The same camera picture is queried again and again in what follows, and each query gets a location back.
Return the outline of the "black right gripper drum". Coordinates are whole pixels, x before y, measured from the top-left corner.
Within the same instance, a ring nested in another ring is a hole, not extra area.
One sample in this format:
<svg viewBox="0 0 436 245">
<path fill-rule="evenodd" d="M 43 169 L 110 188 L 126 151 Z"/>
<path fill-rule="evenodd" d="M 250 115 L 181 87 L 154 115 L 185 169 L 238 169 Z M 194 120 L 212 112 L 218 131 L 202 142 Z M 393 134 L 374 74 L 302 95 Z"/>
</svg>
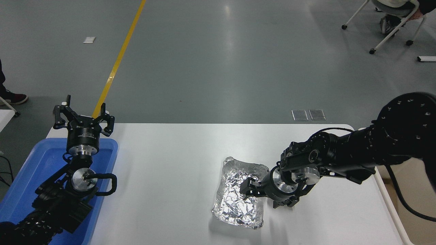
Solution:
<svg viewBox="0 0 436 245">
<path fill-rule="evenodd" d="M 281 180 L 277 168 L 271 169 L 271 171 L 269 171 L 261 181 L 261 187 L 266 196 L 276 202 L 282 202 L 285 200 L 285 192 L 281 189 L 283 184 L 284 182 Z"/>
</svg>

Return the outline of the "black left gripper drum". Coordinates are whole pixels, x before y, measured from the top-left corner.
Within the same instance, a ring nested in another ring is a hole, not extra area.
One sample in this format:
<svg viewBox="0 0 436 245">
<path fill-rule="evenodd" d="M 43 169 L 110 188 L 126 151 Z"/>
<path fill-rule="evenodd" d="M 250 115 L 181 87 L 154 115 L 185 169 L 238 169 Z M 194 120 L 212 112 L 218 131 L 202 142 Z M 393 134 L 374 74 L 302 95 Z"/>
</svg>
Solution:
<svg viewBox="0 0 436 245">
<path fill-rule="evenodd" d="M 99 147 L 101 127 L 92 117 L 80 117 L 67 123 L 67 147 L 88 145 Z"/>
</svg>

